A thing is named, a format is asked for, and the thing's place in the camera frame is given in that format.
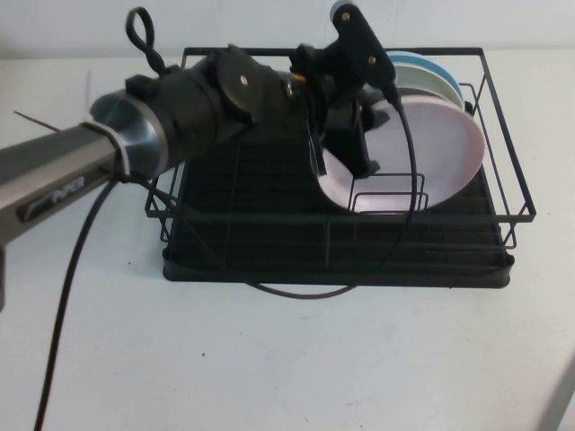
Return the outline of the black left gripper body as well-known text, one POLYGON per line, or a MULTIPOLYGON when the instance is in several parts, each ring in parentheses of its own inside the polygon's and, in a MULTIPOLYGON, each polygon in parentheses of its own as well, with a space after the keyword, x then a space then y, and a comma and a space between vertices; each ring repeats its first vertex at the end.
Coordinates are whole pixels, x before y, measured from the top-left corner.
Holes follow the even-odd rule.
POLYGON ((344 50, 340 42, 316 49, 271 48, 271 57, 287 57, 288 72, 279 75, 288 89, 289 109, 282 116, 284 129, 307 130, 310 134, 359 132, 364 134, 383 126, 390 116, 375 108, 390 91, 390 78, 379 71, 383 64, 359 68, 358 50, 344 50))

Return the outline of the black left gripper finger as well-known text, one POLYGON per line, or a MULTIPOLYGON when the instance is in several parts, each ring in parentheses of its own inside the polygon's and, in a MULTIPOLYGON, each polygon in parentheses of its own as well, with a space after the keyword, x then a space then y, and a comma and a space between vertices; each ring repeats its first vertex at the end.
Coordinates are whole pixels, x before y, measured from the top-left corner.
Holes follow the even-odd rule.
POLYGON ((309 145, 313 160, 313 166, 316 175, 318 177, 321 177, 324 176, 327 173, 327 171, 323 158, 323 148, 321 145, 319 132, 317 130, 317 126, 315 125, 314 118, 307 119, 307 128, 308 128, 309 145))
POLYGON ((365 134, 361 129, 328 130, 326 149, 355 179, 368 178, 380 169, 380 164, 369 158, 365 134))

